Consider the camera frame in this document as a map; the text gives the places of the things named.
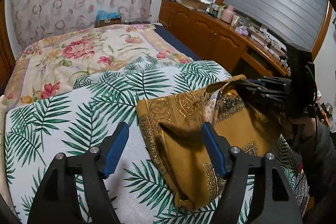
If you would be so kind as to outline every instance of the palm leaf blanket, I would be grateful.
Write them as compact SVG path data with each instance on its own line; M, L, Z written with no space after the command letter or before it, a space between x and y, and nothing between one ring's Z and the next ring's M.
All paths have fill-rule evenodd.
M195 212L174 206L174 196L145 147L135 107L139 99L195 90L230 77L214 61L166 66L143 56L118 72L78 79L68 93L9 111L5 122L6 174L18 218L23 224L27 222L37 188L57 153L82 154L125 121L130 126L129 140L115 173L104 181L120 222L209 223L218 198ZM275 153L294 188L297 163L282 136ZM91 222L80 175L76 182L83 218ZM253 176L249 176L238 223L246 221L252 193Z

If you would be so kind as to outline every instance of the bed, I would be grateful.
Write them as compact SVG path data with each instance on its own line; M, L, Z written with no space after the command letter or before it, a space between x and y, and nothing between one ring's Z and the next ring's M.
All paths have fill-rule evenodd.
M105 181L120 221L208 224L218 198L194 213L174 207L174 195L146 149L135 107L139 99L195 90L230 77L220 65L199 60L167 30L151 24L112 25L40 40L22 52L0 102L8 111L3 171L9 186L0 191L26 223L54 155L81 154L125 121L130 138L115 174ZM113 95L116 90L119 96ZM283 138L274 153L290 159L281 166L294 188L297 162ZM76 182L82 216L90 222L82 178L77 176ZM238 223L248 216L252 193L249 177Z
M110 25L66 33L37 41L21 53L5 89L6 105L10 110L68 92L76 78L119 70L140 55L166 65L199 60L158 25Z

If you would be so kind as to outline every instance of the pink container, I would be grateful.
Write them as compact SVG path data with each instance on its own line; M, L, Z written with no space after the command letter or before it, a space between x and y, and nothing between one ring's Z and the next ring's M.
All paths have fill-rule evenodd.
M233 18L233 15L234 15L233 9L234 9L234 7L229 5L229 7L227 7L227 9L224 10L223 15L221 17L221 20L223 20L226 23L231 24L232 18Z

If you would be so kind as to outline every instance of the hand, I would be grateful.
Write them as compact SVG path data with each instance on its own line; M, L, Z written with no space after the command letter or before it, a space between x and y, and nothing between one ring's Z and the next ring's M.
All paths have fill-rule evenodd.
M293 135L293 124L304 124L303 133L301 138L307 139L312 136L316 131L316 121L314 118L301 117L298 119L287 119L284 113L281 113L280 123L283 127L283 136L286 139L292 139Z

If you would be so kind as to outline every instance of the wooden door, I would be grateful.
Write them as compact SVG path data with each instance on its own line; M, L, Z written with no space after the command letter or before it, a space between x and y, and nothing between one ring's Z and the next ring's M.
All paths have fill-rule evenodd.
M215 37L216 25L211 22L211 19L195 14L191 32L190 45L187 46L201 59L211 59L212 40Z
M191 11L183 6L175 6L168 23L168 30L189 47L192 28Z
M246 44L228 31L218 28L213 40L212 60L231 72L244 52Z
M160 23L162 23L164 28L168 27L171 15L172 15L172 6L169 5L167 1L163 0L161 3L159 19Z
M5 20L5 0L0 2L0 95L3 94L15 65Z

